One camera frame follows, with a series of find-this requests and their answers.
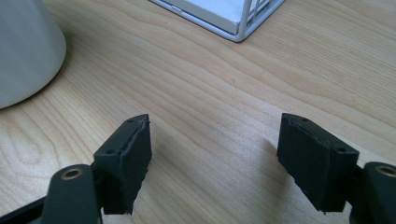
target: white wire basket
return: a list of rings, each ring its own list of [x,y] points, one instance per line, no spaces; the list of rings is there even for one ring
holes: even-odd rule
[[[247,38],[284,0],[150,0],[234,42]]]

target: white mug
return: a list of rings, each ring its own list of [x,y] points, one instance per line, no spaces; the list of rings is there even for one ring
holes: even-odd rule
[[[0,108],[48,84],[65,53],[64,34],[41,0],[0,0]]]

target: wooden table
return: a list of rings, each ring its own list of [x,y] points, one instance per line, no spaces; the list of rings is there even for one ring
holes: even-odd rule
[[[396,163],[396,3],[288,0],[236,44],[142,0],[48,0],[67,55],[0,110],[0,215],[149,113],[153,158],[130,216],[105,223],[347,223],[317,212],[276,157],[283,112]]]

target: white container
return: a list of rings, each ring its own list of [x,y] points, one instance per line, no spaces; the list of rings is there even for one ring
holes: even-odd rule
[[[285,0],[149,0],[234,42],[247,38]]]
[[[41,0],[0,0],[0,108],[48,84],[65,53],[64,34]]]

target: table surface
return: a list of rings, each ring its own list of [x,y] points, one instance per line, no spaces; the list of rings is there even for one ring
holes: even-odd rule
[[[242,43],[150,1],[44,1],[59,74],[0,110],[0,215],[43,197],[150,115],[153,158],[132,216],[105,223],[347,223],[315,210],[276,157],[280,117],[307,117],[396,163],[396,3],[289,0]]]

